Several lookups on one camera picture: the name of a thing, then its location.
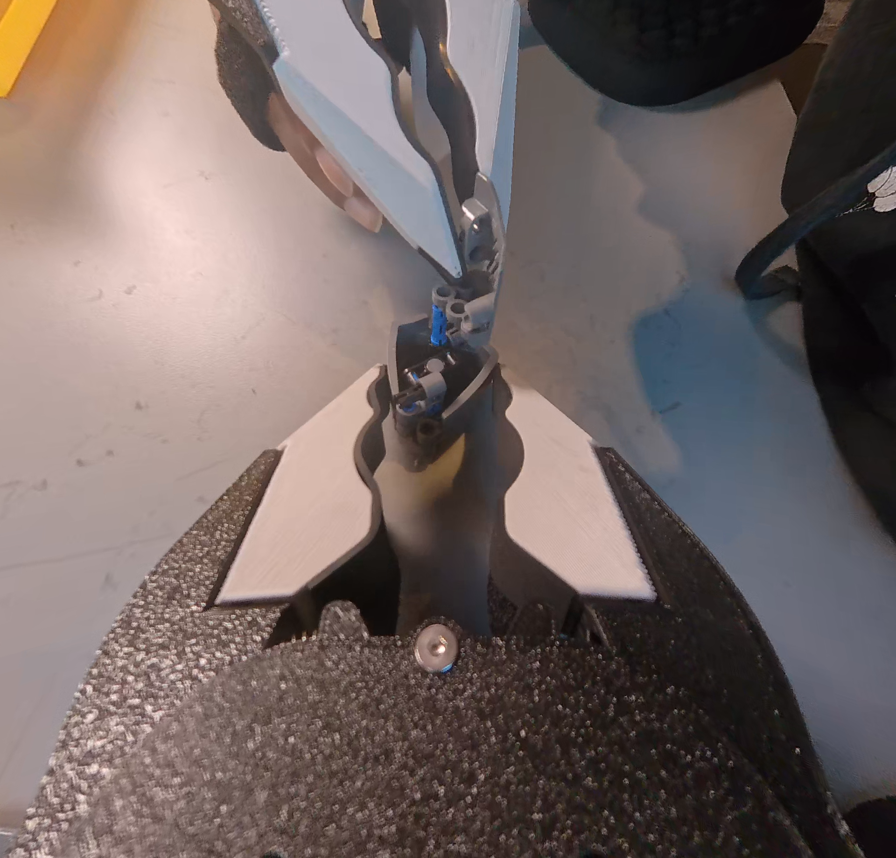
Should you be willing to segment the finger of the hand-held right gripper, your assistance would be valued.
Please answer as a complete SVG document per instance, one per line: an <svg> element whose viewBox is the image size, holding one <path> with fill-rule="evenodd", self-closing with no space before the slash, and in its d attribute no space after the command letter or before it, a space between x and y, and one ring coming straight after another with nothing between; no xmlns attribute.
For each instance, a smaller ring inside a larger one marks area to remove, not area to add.
<svg viewBox="0 0 896 858"><path fill-rule="evenodd" d="M253 1L293 112L411 247L463 277L441 176L402 122L398 69L364 25L364 0Z"/></svg>
<svg viewBox="0 0 896 858"><path fill-rule="evenodd" d="M410 21L409 68L393 61L399 111L441 176L462 259L462 205L478 178L494 185L508 225L521 9L518 0L398 2Z"/></svg>

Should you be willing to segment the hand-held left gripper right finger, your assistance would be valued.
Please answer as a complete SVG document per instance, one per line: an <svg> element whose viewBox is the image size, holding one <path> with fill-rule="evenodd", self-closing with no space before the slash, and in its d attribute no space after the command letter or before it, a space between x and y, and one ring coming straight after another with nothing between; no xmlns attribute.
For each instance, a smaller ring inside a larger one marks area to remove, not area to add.
<svg viewBox="0 0 896 858"><path fill-rule="evenodd" d="M588 433L506 367L496 375L494 411L505 477L494 532L502 594L513 602L655 601Z"/></svg>

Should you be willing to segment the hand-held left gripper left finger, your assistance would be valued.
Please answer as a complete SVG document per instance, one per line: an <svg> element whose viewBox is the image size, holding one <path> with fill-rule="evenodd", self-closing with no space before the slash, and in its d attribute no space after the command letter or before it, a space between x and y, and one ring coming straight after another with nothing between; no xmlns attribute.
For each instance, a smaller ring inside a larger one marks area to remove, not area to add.
<svg viewBox="0 0 896 858"><path fill-rule="evenodd" d="M374 539L387 370L375 365L288 436L213 590L215 605L289 601Z"/></svg>

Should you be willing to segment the large grey toy part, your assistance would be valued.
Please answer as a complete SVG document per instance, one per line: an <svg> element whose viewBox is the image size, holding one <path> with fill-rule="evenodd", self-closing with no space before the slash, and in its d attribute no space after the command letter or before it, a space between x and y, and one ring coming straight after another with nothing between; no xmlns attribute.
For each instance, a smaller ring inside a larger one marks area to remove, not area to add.
<svg viewBox="0 0 896 858"><path fill-rule="evenodd" d="M489 344L503 278L506 229L490 180L478 178L474 196L462 205L462 259L466 273L456 283L436 285L431 304L444 306L450 343L471 351Z"/></svg>

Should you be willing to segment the grey toy eye module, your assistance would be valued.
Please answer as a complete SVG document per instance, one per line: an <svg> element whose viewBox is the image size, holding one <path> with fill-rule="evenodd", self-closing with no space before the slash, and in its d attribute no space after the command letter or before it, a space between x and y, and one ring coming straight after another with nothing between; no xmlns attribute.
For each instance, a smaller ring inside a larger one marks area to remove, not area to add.
<svg viewBox="0 0 896 858"><path fill-rule="evenodd" d="M397 460L412 472L427 469L468 433L490 399L498 353L491 346L435 346L420 318L392 327L387 371Z"/></svg>

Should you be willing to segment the yellow plastic bin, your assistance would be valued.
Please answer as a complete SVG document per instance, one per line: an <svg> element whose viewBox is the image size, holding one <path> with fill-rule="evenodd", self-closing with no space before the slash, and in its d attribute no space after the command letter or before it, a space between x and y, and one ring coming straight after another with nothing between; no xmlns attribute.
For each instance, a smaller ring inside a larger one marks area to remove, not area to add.
<svg viewBox="0 0 896 858"><path fill-rule="evenodd" d="M1 97L6 99L59 0L2 0Z"/></svg>

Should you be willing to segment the grey desk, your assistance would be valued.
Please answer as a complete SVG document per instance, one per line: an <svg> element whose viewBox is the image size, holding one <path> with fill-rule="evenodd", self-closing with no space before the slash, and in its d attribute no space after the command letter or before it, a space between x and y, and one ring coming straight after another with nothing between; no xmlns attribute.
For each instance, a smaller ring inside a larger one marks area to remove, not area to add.
<svg viewBox="0 0 896 858"><path fill-rule="evenodd" d="M2 102L2 827L114 618L263 449L385 353L427 265L259 145L203 0L60 0ZM710 548L840 804L894 793L894 543L799 308L731 281L783 218L775 75L682 110L520 58L496 344Z"/></svg>

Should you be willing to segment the person in black hoodie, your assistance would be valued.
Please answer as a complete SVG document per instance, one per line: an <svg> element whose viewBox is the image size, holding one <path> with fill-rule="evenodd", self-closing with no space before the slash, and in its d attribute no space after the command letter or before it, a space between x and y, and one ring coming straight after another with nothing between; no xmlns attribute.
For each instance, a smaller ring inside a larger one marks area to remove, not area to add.
<svg viewBox="0 0 896 858"><path fill-rule="evenodd" d="M895 533L895 0L853 0L798 122L787 219L745 256L749 301L799 292L812 381L836 446Z"/></svg>

